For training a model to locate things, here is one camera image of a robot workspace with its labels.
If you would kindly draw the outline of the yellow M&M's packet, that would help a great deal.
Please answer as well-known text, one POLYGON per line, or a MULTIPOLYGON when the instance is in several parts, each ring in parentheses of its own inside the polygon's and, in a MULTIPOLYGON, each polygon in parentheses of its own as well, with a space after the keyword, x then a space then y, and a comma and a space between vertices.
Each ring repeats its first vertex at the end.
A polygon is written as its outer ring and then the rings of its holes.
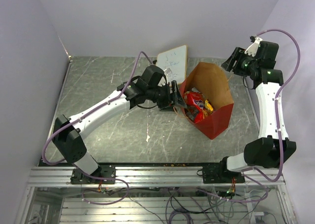
POLYGON ((211 115, 214 112, 214 108, 208 100, 205 100, 204 108, 205 111, 207 112, 207 115, 211 115))

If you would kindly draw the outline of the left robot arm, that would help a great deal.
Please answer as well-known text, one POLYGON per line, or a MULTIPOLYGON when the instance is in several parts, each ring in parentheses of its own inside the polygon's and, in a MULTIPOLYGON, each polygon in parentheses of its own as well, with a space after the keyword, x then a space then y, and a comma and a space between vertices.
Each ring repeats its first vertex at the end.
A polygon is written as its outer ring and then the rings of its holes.
POLYGON ((170 111, 175 106, 186 108, 175 80, 168 82, 165 71, 152 64, 142 75, 122 83, 107 98, 89 109, 55 120, 52 142, 63 158, 83 171, 84 179, 95 183, 100 179, 99 164, 89 154, 84 140, 99 126, 118 114, 153 102, 159 111, 170 111))

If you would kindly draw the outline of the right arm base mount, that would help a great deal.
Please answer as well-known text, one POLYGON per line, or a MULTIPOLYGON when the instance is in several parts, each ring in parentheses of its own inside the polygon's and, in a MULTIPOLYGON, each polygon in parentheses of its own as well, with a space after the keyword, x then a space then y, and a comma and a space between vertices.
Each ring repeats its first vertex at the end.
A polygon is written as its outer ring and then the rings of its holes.
POLYGON ((202 178, 204 184, 245 183, 245 178, 240 172, 229 171, 226 165, 220 163, 210 163, 203 166, 196 174, 202 178))

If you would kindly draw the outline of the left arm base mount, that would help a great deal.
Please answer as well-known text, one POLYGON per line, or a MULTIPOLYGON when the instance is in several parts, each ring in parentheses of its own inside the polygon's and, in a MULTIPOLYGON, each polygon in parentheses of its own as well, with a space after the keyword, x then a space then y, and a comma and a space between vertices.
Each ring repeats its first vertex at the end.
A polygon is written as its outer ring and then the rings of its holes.
POLYGON ((111 165, 101 165, 91 175, 76 168, 72 171, 70 183, 72 185, 89 184, 114 184, 116 178, 116 169, 111 165))

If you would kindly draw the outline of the red brown paper bag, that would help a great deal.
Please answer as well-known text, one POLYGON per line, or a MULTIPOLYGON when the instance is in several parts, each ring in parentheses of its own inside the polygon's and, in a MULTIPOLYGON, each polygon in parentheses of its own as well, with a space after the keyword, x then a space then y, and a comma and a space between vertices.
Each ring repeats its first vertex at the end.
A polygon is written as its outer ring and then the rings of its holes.
POLYGON ((215 139, 228 128, 234 106, 228 79, 218 65, 199 62, 180 85, 179 92, 183 95, 192 88, 196 88, 210 101, 214 113, 200 122, 189 121, 209 139, 215 139))

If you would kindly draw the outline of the red cookie snack bag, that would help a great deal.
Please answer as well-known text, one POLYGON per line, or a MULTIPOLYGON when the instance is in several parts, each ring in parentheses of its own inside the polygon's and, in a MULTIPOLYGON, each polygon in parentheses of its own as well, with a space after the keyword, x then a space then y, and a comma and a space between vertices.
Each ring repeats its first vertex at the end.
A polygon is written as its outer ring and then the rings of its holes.
POLYGON ((201 93, 187 91, 184 93, 184 101, 187 105, 185 114, 193 123, 204 119, 204 98, 201 93))

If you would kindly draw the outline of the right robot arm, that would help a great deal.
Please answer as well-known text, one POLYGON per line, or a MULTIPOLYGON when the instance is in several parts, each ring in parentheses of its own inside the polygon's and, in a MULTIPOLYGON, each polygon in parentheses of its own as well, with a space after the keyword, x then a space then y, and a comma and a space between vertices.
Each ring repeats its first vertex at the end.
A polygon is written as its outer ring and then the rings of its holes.
POLYGON ((283 73, 274 68, 279 46, 276 43, 252 37, 252 44, 237 47, 221 65, 235 75, 250 77, 259 103, 258 139, 248 143, 244 152, 228 157, 226 165, 217 170, 217 177, 226 183, 250 167, 281 168, 296 151, 296 143, 289 139, 284 125, 281 87, 283 73))

